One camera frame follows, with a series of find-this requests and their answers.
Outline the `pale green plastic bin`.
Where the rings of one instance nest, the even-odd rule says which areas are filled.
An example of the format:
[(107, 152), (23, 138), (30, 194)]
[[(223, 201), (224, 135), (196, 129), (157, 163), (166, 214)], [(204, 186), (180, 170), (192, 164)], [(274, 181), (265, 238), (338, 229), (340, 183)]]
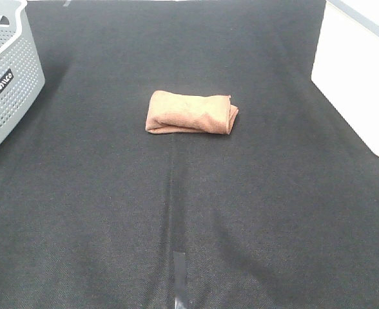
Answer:
[(326, 1), (311, 80), (379, 157), (379, 1)]

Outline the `black table cloth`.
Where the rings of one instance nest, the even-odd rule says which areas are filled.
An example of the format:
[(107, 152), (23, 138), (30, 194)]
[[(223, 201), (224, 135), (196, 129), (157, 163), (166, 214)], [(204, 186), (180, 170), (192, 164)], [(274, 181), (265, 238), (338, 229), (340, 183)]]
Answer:
[[(379, 158), (310, 81), (323, 1), (32, 1), (0, 146), (0, 308), (379, 308)], [(151, 134), (157, 90), (231, 133)]]

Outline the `brown towel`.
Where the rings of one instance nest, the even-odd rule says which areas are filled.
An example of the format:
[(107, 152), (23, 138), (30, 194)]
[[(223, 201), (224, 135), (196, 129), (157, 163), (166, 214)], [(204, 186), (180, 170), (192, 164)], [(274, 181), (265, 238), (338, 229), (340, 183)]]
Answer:
[(238, 112), (229, 95), (202, 97), (157, 90), (150, 98), (145, 130), (151, 134), (228, 135)]

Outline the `grey perforated plastic basket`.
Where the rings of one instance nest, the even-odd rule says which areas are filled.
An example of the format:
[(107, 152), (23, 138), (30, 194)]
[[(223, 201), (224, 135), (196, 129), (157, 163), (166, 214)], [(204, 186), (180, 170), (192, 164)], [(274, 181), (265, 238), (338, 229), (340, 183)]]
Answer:
[(45, 83), (27, 5), (27, 1), (0, 1), (0, 144)]

